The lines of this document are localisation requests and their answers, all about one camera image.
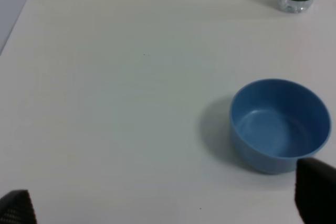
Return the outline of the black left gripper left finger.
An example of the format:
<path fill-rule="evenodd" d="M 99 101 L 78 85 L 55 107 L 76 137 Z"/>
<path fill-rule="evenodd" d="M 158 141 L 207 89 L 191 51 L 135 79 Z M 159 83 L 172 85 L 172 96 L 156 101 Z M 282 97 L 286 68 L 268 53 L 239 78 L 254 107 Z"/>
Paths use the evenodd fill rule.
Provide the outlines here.
<path fill-rule="evenodd" d="M 1 198 L 1 224 L 37 224 L 28 190 L 13 190 Z"/>

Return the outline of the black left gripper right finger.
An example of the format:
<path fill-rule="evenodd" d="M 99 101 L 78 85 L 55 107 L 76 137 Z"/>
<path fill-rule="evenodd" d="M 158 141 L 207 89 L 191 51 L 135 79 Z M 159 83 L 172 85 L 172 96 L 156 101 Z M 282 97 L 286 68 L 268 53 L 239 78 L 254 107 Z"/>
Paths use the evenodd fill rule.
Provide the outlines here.
<path fill-rule="evenodd" d="M 315 158 L 299 159 L 295 203 L 304 223 L 335 223 L 335 167 Z"/>

